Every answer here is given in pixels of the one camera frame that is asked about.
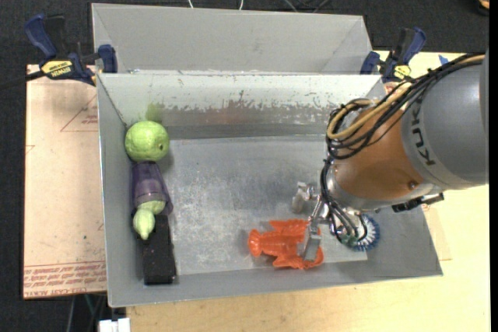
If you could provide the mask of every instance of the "cardboard sheet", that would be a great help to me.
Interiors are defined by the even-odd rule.
[[[107,289],[96,88],[27,83],[25,299]]]

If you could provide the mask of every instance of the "yellow clamp label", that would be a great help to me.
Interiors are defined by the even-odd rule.
[[[45,75],[57,78],[58,76],[71,72],[71,67],[72,63],[70,60],[56,60],[47,62],[41,67],[41,70]]]
[[[408,65],[396,65],[394,76],[403,80],[407,76],[410,76],[410,72],[412,72],[412,69]]]

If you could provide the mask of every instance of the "small connector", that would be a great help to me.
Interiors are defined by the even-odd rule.
[[[119,318],[113,320],[101,320],[99,322],[99,332],[131,332],[132,326],[129,318]]]

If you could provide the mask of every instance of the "toy figure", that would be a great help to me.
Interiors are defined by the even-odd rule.
[[[144,283],[171,284],[177,273],[168,221],[173,204],[156,163],[167,154],[170,137],[162,124],[137,122],[126,132],[124,147],[134,161],[132,224],[142,245]]]
[[[173,210],[163,175],[157,166],[170,147],[170,137],[162,124],[137,122],[126,132],[124,147],[132,168],[133,228],[145,240],[154,230],[155,215]]]
[[[291,220],[271,220],[270,225],[274,231],[263,232],[262,234],[253,229],[249,233],[247,245],[251,254],[255,257],[262,253],[275,256],[274,267],[292,267],[308,269],[321,264],[324,254],[318,248],[315,261],[306,261],[297,254],[297,245],[304,241],[304,233],[309,222],[302,219]]]

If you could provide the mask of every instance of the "black block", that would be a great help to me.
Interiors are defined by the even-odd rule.
[[[156,228],[144,242],[142,266],[146,285],[171,284],[177,274],[166,215],[156,215]]]

